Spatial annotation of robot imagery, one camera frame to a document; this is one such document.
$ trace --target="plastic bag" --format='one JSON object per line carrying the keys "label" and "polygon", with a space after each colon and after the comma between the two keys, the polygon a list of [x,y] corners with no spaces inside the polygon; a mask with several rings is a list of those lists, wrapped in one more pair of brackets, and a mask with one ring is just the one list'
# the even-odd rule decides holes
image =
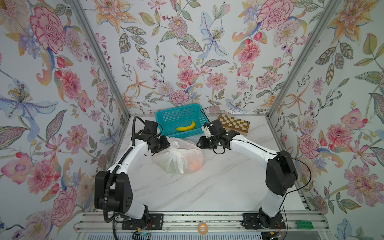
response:
{"label": "plastic bag", "polygon": [[164,171],[172,174],[189,174],[203,166],[204,155],[191,141],[167,137],[170,147],[155,154],[152,161]]}

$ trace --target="chessboard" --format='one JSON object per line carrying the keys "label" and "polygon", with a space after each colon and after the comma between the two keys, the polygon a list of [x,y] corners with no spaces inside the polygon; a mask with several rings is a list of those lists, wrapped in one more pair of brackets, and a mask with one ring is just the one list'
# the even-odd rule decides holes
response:
{"label": "chessboard", "polygon": [[218,120],[227,131],[235,130],[243,135],[248,134],[250,124],[248,121],[222,114],[218,117]]}

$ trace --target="marble table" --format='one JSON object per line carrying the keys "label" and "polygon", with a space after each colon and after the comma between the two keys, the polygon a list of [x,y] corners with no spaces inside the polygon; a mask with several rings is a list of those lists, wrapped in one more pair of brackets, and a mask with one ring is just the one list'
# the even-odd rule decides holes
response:
{"label": "marble table", "polygon": [[[155,121],[155,117],[142,117]],[[264,117],[242,117],[250,121],[246,136],[251,141],[278,151],[277,144]],[[143,127],[136,121],[136,131]],[[132,136],[130,121],[118,159],[126,151]],[[200,136],[187,138],[197,142]],[[154,164],[151,157],[137,160],[129,172],[135,199],[146,204],[150,211],[252,211],[258,210],[265,197],[265,171],[254,161],[234,152],[216,155],[203,150],[203,167],[192,174],[169,174]],[[289,194],[285,210],[305,210],[297,192]]]}

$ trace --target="yellow banana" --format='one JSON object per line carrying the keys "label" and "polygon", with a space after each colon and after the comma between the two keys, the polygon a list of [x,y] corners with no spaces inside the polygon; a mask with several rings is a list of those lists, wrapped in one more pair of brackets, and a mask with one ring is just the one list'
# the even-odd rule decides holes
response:
{"label": "yellow banana", "polygon": [[176,128],[176,130],[178,130],[178,131],[180,131],[180,132],[185,132],[185,131],[189,131],[189,130],[194,129],[195,126],[196,126],[195,122],[192,121],[192,124],[189,125],[188,127],[178,127],[178,128]]}

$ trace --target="floral wallpaper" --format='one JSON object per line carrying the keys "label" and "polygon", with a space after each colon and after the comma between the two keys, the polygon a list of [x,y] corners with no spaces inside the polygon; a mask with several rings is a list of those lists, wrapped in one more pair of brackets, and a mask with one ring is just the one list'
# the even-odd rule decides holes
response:
{"label": "floral wallpaper", "polygon": [[383,239],[384,2],[343,0],[272,117],[336,239]]}
{"label": "floral wallpaper", "polygon": [[1,0],[0,42],[0,238],[70,239],[124,106],[66,0]]}
{"label": "floral wallpaper", "polygon": [[81,2],[133,114],[266,113],[326,0]]}

